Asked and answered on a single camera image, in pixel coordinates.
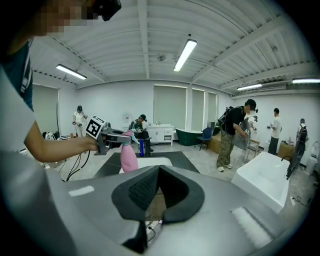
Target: toilet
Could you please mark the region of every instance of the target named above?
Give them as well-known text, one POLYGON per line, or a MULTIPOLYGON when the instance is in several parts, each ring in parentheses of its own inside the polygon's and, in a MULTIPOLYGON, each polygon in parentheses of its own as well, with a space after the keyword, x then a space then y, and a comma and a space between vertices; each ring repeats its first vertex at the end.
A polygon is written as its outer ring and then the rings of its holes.
POLYGON ((319 145, 319 142, 316 141, 315 143, 313 143, 313 146, 311 149, 311 156, 308 162, 306 163, 306 167, 304 170, 308 175, 312 175, 314 173, 315 167, 318 163, 319 152, 320 152, 320 145, 319 145))

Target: pink bottle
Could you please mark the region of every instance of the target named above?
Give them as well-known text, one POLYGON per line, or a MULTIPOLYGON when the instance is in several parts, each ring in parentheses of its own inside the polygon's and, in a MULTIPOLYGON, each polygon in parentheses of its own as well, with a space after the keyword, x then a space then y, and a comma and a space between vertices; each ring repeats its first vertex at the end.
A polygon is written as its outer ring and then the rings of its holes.
MULTIPOLYGON (((128 130, 124 132, 123 135, 131 136, 132 140, 138 143, 134 135, 135 131, 136 131, 135 129, 128 130)), ((138 159, 134 150, 129 145, 129 142, 122 143, 120 160, 121 160, 121 167, 125 173, 138 169, 138 159)))

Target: white cabinet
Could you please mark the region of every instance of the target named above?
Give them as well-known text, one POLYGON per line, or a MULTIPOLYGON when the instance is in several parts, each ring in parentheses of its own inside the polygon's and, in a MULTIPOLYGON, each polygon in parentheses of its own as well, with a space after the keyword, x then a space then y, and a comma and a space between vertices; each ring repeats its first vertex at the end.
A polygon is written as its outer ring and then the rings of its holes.
POLYGON ((151 137, 151 143, 173 142, 174 127, 171 124, 151 125, 147 131, 151 137))

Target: ceiling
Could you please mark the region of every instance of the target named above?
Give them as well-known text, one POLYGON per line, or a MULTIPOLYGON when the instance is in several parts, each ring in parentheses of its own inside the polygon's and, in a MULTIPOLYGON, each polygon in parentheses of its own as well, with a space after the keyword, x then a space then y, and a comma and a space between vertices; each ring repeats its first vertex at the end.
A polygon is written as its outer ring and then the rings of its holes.
POLYGON ((233 95, 256 82, 319 77, 316 59, 290 17, 271 0, 121 0, 110 20, 83 22, 36 37, 31 65, 83 88, 132 80, 202 85, 233 95), (174 72, 187 39, 197 41, 174 72), (58 69, 87 76, 80 80, 58 69))

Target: shoe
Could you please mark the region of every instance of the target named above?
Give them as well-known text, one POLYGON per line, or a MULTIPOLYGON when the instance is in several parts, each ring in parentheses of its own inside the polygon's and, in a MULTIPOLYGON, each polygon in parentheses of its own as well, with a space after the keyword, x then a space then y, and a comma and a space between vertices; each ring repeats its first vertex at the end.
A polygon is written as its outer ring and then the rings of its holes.
POLYGON ((231 169, 232 167, 234 167, 231 163, 225 165, 225 167, 227 167, 228 169, 231 169))

